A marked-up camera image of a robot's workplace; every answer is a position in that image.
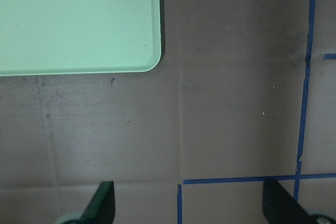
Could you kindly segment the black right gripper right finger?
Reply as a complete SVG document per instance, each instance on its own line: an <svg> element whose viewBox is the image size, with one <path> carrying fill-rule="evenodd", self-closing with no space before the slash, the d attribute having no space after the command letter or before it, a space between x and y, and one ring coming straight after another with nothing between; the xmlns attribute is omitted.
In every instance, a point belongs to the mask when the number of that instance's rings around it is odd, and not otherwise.
<svg viewBox="0 0 336 224"><path fill-rule="evenodd" d="M263 214L268 223L314 223L278 181L265 180L262 190Z"/></svg>

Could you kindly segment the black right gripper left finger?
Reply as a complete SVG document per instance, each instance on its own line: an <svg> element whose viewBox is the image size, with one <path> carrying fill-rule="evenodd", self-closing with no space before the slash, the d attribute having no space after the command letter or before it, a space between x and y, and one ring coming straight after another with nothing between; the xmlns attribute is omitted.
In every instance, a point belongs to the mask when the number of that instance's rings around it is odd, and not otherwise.
<svg viewBox="0 0 336 224"><path fill-rule="evenodd" d="M79 219L79 223L113 223L115 218L113 181L101 182Z"/></svg>

